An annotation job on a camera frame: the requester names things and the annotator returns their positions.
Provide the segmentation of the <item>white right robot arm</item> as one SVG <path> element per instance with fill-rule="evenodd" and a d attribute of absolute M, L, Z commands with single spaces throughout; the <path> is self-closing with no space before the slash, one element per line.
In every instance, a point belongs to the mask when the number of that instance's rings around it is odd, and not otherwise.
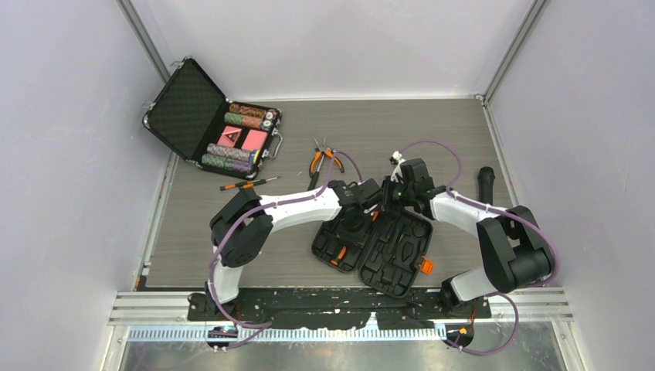
<path fill-rule="evenodd" d="M 494 208 L 454 190 L 434 185 L 421 158 L 394 159 L 392 174 L 383 186 L 388 203 L 409 206 L 418 214 L 453 225 L 478 239 L 482 264 L 442 282 L 443 311 L 460 317 L 472 300 L 524 288 L 555 271 L 555 255 L 530 209 Z"/>

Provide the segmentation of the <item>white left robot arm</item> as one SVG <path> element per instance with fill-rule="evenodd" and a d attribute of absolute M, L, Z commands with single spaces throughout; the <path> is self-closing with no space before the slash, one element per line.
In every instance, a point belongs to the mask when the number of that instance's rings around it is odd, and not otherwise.
<path fill-rule="evenodd" d="M 207 309 L 219 320 L 236 313 L 239 280 L 245 265 L 260 255 L 270 234 L 312 222 L 364 221 L 382 201 L 373 179 L 346 184 L 330 181 L 320 188 L 284 196 L 239 191 L 210 221 L 214 251 L 209 263 Z"/>

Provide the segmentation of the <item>black plastic tool case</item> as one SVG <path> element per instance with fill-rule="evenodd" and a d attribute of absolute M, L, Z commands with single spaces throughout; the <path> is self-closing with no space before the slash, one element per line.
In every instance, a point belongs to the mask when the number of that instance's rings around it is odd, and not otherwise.
<path fill-rule="evenodd" d="M 405 297 L 419 273 L 432 273 L 433 263 L 426 259 L 433 225 L 422 216 L 406 209 L 381 212 L 363 236 L 341 238 L 334 224 L 321 224 L 311 244 L 311 253 L 335 270 L 355 272 L 359 280 L 378 292 L 394 298 Z M 334 266 L 333 255 L 343 246 L 348 251 L 343 261 Z"/>

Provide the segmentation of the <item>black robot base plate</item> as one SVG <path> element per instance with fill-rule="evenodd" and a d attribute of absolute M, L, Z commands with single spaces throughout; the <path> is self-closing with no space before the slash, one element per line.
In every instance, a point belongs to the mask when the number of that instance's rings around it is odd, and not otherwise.
<path fill-rule="evenodd" d="M 236 320 L 249 328 L 360 329 L 370 318 L 383 330 L 428 328 L 435 320 L 465 323 L 491 317 L 487 301 L 445 307 L 439 291 L 412 288 L 401 298 L 370 288 L 242 288 L 237 298 L 216 305 L 207 292 L 187 297 L 191 322 Z"/>

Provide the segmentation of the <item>black orange stubby screwdriver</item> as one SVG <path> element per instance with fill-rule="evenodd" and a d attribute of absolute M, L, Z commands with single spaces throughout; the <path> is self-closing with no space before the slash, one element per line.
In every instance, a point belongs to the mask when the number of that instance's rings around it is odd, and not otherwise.
<path fill-rule="evenodd" d="M 343 246 L 340 250 L 338 250 L 333 257 L 330 260 L 330 263 L 334 266 L 338 266 L 344 259 L 346 253 L 348 251 L 348 248 L 346 246 Z"/>

